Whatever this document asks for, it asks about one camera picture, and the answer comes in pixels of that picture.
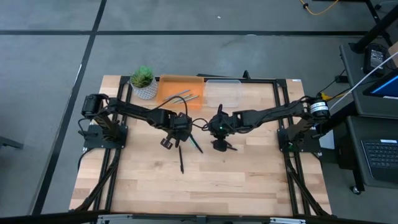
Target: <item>white pot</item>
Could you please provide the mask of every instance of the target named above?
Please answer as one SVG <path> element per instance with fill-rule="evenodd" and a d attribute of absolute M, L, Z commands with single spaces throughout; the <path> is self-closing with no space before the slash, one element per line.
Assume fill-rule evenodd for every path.
<path fill-rule="evenodd" d="M 136 95 L 143 100 L 150 100 L 156 96 L 157 82 L 156 82 L 155 77 L 152 79 L 152 82 L 150 83 L 150 85 L 147 87 L 144 87 L 144 88 L 137 88 L 132 83 L 130 83 L 130 85 L 134 89 L 134 92 L 136 93 Z"/>

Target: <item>orange tray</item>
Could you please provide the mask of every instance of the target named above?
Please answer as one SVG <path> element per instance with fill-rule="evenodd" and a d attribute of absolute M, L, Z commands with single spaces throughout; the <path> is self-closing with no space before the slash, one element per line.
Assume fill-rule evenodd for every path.
<path fill-rule="evenodd" d="M 203 77 L 183 76 L 183 75 L 161 75 L 159 88 L 157 90 L 156 102 L 161 104 L 168 96 L 180 93 L 184 90 L 190 90 L 182 93 L 180 96 L 192 94 L 195 99 L 187 101 L 188 109 L 199 110 L 203 105 L 203 90 L 205 88 L 205 79 Z M 166 108 L 183 108 L 184 103 L 167 103 Z"/>

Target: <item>potted plant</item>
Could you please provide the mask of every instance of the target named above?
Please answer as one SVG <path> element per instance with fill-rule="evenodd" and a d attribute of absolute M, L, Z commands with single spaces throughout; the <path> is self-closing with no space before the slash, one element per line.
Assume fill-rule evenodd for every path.
<path fill-rule="evenodd" d="M 130 84 L 136 95 L 149 100 L 156 96 L 157 82 L 152 74 L 152 69 L 147 66 L 140 66 L 130 75 Z"/>

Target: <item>floor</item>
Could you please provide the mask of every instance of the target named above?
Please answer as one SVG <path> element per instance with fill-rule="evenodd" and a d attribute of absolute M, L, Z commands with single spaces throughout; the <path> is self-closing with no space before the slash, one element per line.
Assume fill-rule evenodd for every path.
<path fill-rule="evenodd" d="M 309 1 L 321 11 L 330 2 Z M 101 0 L 3 0 L 0 30 L 92 30 Z M 392 6 L 379 11 L 382 17 Z M 366 31 L 375 25 L 365 3 L 339 2 L 322 16 L 299 0 L 108 0 L 98 30 Z M 398 40 L 398 25 L 388 31 Z M 103 75 L 127 75 L 139 65 L 156 75 L 197 73 L 256 78 L 298 78 L 314 95 L 343 70 L 339 45 L 358 36 L 97 35 L 86 64 L 44 213 L 66 212 L 83 139 L 76 122 L 85 95 Z M 55 133 L 79 72 L 88 35 L 0 35 L 0 136 L 24 143 L 0 150 L 0 217 L 30 213 Z M 344 90 L 332 85 L 330 95 Z M 352 173 L 323 166 L 333 214 L 393 223 L 398 190 L 366 187 L 352 194 Z"/>

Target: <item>cart wheel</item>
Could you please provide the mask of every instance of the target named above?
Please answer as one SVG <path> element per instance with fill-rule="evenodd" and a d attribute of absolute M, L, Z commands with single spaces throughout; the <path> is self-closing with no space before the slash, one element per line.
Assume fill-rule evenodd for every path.
<path fill-rule="evenodd" d="M 356 186 L 352 186 L 349 189 L 352 191 L 352 193 L 354 193 L 356 195 L 360 195 L 361 194 L 361 192 L 356 188 Z"/>

